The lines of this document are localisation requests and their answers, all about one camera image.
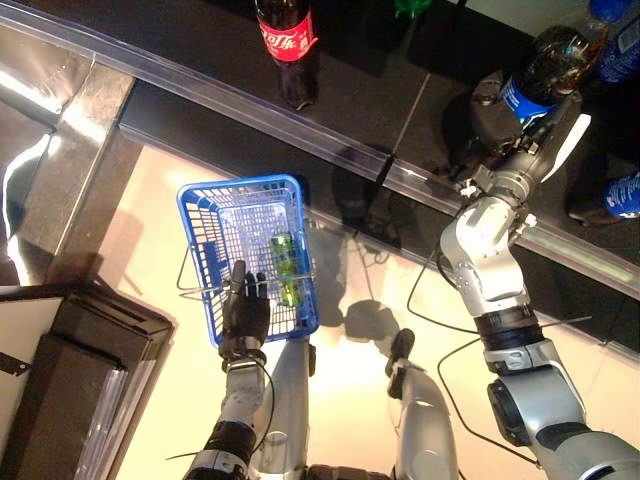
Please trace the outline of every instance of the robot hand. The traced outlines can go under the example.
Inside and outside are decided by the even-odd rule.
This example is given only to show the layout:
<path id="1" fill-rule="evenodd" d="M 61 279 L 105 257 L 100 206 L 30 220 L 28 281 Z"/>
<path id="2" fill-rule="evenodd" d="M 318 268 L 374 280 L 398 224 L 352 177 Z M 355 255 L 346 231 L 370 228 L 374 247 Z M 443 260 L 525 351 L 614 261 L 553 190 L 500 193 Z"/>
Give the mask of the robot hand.
<path id="1" fill-rule="evenodd" d="M 270 307 L 266 277 L 246 273 L 244 260 L 233 266 L 231 289 L 222 305 L 220 356 L 229 360 L 234 353 L 259 350 L 269 332 Z"/>

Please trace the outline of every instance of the pepsi bottle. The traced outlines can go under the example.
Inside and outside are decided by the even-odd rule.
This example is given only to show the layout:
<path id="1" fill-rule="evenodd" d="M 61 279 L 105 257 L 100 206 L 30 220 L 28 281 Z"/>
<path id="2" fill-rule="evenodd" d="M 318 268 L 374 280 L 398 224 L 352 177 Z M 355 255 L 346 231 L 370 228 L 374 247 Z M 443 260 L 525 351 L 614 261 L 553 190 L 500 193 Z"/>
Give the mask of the pepsi bottle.
<path id="1" fill-rule="evenodd" d="M 502 92 L 523 128 L 574 92 L 606 45 L 608 24 L 622 16 L 628 3 L 591 0 L 590 15 L 578 25 L 552 26 L 534 40 Z"/>

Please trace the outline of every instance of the coca-cola bottle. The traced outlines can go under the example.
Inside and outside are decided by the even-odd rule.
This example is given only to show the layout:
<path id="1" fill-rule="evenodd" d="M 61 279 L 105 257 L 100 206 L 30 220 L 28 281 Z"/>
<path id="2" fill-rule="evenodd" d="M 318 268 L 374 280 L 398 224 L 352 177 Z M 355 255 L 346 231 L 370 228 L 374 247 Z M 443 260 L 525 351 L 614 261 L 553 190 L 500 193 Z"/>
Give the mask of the coca-cola bottle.
<path id="1" fill-rule="evenodd" d="M 278 67 L 282 98 L 296 110 L 315 102 L 318 84 L 311 47 L 317 41 L 311 26 L 309 0 L 255 0 L 267 51 Z"/>

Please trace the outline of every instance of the green bottle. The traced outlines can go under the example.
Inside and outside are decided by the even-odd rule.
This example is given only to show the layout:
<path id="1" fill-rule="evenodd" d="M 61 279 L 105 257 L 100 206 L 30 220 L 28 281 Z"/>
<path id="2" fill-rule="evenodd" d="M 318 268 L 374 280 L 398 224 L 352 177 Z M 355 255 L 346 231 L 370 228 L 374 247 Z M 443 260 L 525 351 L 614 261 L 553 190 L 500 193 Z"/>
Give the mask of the green bottle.
<path id="1" fill-rule="evenodd" d="M 295 307 L 300 303 L 296 281 L 286 279 L 296 275 L 296 254 L 290 233 L 279 233 L 271 237 L 271 251 L 274 254 L 275 267 L 280 277 L 282 303 L 286 307 Z"/>
<path id="2" fill-rule="evenodd" d="M 406 13 L 411 19 L 418 18 L 422 12 L 431 6 L 432 0 L 395 0 L 396 17 Z"/>

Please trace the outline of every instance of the blue shopping basket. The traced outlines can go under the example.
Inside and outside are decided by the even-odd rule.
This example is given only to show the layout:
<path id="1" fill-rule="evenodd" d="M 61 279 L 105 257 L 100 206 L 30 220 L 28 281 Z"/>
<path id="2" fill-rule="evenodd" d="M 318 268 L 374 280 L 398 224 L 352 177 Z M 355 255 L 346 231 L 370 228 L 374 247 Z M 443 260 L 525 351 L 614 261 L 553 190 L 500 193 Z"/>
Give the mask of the blue shopping basket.
<path id="1" fill-rule="evenodd" d="M 236 260 L 267 277 L 271 321 L 267 341 L 310 335 L 318 328 L 318 308 L 304 231 L 300 185 L 290 175 L 270 175 L 185 185 L 178 207 L 196 267 L 209 336 L 219 345 L 222 304 Z M 279 278 L 271 239 L 290 234 L 296 274 Z M 296 285 L 298 301 L 287 306 L 283 280 Z"/>

